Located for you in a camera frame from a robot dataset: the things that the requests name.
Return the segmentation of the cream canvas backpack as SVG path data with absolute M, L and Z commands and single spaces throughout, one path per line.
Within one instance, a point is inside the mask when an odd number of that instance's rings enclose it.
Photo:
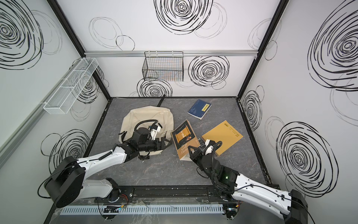
M 145 106 L 130 110 L 130 112 L 123 118 L 118 140 L 120 144 L 132 137 L 135 129 L 144 127 L 150 129 L 151 125 L 160 124 L 162 129 L 160 137 L 165 137 L 171 140 L 171 132 L 174 130 L 173 114 L 168 108 Z M 141 160 L 149 159 L 149 157 L 139 157 Z

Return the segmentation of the brown black cover book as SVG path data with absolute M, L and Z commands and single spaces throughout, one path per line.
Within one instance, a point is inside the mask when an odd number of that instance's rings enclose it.
M 181 161 L 190 161 L 188 147 L 192 146 L 198 148 L 200 146 L 199 140 L 194 133 L 190 122 L 185 120 L 171 132 L 171 136 L 179 159 Z

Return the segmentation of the dark blue book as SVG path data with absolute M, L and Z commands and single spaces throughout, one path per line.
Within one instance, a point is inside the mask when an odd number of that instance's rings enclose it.
M 211 108 L 212 104 L 198 99 L 194 105 L 187 112 L 189 115 L 194 116 L 200 120 L 206 115 Z

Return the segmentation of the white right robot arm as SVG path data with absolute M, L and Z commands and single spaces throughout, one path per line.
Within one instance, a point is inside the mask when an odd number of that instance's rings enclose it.
M 245 175 L 223 166 L 215 159 L 221 142 L 210 144 L 204 150 L 189 146 L 190 159 L 211 180 L 213 187 L 226 199 L 247 202 L 275 214 L 286 224 L 307 224 L 308 204 L 297 190 L 285 191 L 256 182 Z

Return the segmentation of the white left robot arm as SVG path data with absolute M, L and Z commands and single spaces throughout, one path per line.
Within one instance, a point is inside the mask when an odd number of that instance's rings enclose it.
M 152 130 L 141 127 L 134 131 L 131 138 L 116 144 L 111 150 L 79 159 L 66 157 L 43 185 L 57 208 L 86 198 L 103 198 L 109 203 L 116 203 L 124 195 L 112 178 L 90 180 L 89 177 L 137 157 L 148 159 L 171 145 L 172 140 L 158 138 Z

